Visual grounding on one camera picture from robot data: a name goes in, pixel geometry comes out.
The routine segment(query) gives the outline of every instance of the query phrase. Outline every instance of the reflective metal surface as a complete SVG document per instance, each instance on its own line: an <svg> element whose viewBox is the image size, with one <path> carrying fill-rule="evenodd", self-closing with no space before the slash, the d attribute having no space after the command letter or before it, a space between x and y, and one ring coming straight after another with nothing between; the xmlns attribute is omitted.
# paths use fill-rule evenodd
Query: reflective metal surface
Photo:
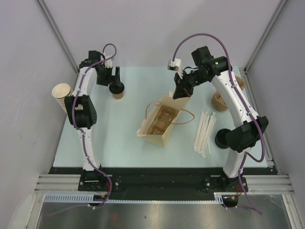
<svg viewBox="0 0 305 229"><path fill-rule="evenodd" d="M247 209L225 210L211 204L106 204L92 210L73 208L54 216L47 214L73 206L44 203L39 229L290 229L282 196L251 196L263 212ZM239 205L248 205L242 196Z"/></svg>

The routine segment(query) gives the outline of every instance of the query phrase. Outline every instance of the white tabletop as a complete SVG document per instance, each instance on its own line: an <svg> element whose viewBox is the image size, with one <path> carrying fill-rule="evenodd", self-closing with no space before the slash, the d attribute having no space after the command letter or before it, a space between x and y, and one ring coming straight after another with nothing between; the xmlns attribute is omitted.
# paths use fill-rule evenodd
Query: white tabletop
<svg viewBox="0 0 305 229"><path fill-rule="evenodd" d="M234 67L236 76L240 76ZM121 81L125 85L124 97L115 100L108 87L94 85L90 95L97 111L95 128L96 154L102 167L223 167L229 149L220 149L214 138L220 129L235 129L229 111L214 109L211 99L216 89L211 83L195 87L186 109L195 114L195 119L186 125L173 128L166 148L155 146L137 137L136 132L145 118L145 108L153 100L159 100L169 91L175 90L175 72L166 67L121 68ZM201 110L216 112L210 144L212 156L203 158L193 150ZM189 120L188 113L181 113L179 122ZM261 157L261 144L257 142L251 153ZM81 142L74 127L66 119L54 167L82 167ZM254 162L249 157L245 167L267 167L267 162Z"/></svg>

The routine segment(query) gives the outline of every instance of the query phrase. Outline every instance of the white wall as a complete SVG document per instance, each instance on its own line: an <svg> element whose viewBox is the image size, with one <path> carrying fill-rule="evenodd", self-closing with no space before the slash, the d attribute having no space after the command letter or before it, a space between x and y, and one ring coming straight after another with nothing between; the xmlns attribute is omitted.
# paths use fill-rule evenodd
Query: white wall
<svg viewBox="0 0 305 229"><path fill-rule="evenodd" d="M289 174L305 213L305 1L288 2L249 78L281 174Z"/></svg>
<svg viewBox="0 0 305 229"><path fill-rule="evenodd" d="M34 0L0 7L0 228L46 172L64 112L53 86L74 84L69 66Z"/></svg>
<svg viewBox="0 0 305 229"><path fill-rule="evenodd" d="M257 45L279 0L46 0L74 59L108 42L118 47L120 66L166 66L187 36L211 33L228 48L231 63L243 67ZM224 52L211 38L193 38L178 52L192 64L191 52L208 45Z"/></svg>

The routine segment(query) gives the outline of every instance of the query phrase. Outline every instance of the wall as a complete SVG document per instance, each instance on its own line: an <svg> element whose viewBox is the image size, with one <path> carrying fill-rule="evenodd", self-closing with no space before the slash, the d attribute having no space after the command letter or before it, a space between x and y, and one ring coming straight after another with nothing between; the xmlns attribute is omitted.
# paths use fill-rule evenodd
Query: wall
<svg viewBox="0 0 305 229"><path fill-rule="evenodd" d="M258 57L249 78L267 128L275 162L289 174L303 213L305 139L305 1L292 0L284 9Z"/></svg>
<svg viewBox="0 0 305 229"><path fill-rule="evenodd" d="M279 0L46 0L74 59L113 42L120 66L165 66L187 36L211 33L226 45L232 65L246 65ZM207 45L217 57L221 46L211 38L193 38L177 58L193 65L191 52Z"/></svg>
<svg viewBox="0 0 305 229"><path fill-rule="evenodd" d="M51 90L74 84L76 75L34 0L2 1L0 21L0 227L6 228L55 151L65 115Z"/></svg>

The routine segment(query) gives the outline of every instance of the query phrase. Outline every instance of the stack of paper cups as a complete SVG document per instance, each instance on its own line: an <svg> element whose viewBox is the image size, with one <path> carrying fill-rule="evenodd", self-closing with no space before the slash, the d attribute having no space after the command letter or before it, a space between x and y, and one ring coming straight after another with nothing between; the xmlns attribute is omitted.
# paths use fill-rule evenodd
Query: stack of paper cups
<svg viewBox="0 0 305 229"><path fill-rule="evenodd" d="M66 83L60 83L53 88L52 95L61 105L63 110L67 113L67 109L65 106L65 97L72 95L71 87Z"/></svg>

